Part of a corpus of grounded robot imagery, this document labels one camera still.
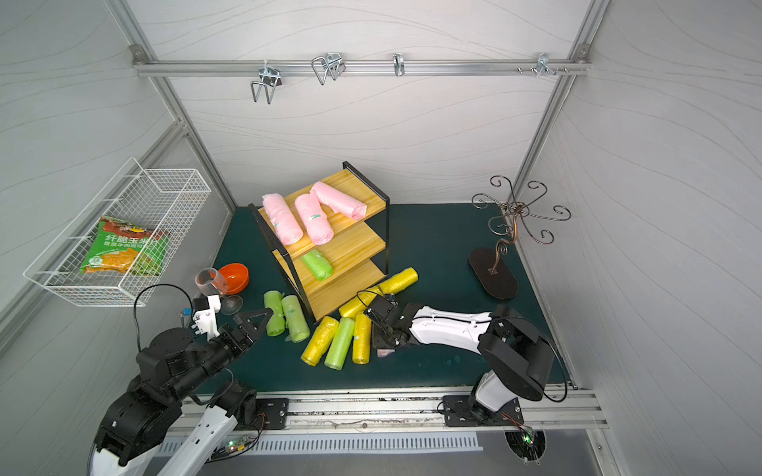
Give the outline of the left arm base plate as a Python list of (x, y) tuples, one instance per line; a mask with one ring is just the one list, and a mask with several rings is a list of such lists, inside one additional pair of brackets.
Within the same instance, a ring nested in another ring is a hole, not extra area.
[(290, 401), (285, 398), (250, 398), (236, 416), (236, 430), (283, 430), (286, 427), (289, 404)]

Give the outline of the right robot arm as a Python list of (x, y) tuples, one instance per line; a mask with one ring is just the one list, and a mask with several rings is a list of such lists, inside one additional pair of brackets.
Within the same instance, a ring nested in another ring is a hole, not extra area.
[(546, 396), (557, 349), (539, 327), (514, 309), (452, 313), (416, 303), (400, 307), (388, 297), (377, 296), (361, 314), (372, 323), (371, 342), (379, 351), (440, 345), (481, 356), (488, 371), (468, 397), (476, 420), (505, 411), (517, 418), (521, 399), (539, 402)]

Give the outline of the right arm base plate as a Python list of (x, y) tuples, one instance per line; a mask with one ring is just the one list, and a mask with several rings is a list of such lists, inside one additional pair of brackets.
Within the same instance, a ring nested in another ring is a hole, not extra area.
[(444, 396), (436, 407), (448, 428), (478, 428), (479, 426), (524, 426), (519, 401), (509, 401), (498, 411), (491, 411), (466, 395)]

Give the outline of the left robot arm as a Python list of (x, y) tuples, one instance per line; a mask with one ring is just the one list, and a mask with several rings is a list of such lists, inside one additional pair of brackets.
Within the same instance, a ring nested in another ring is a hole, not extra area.
[[(157, 335), (136, 357), (140, 372), (108, 408), (89, 456), (90, 475), (142, 475), (159, 452), (183, 402), (241, 358), (266, 331), (271, 309), (236, 315), (217, 337), (197, 341), (188, 328)], [(161, 472), (196, 475), (208, 463), (248, 452), (265, 430), (285, 426), (285, 399), (257, 398), (236, 379), (203, 404), (204, 413)]]

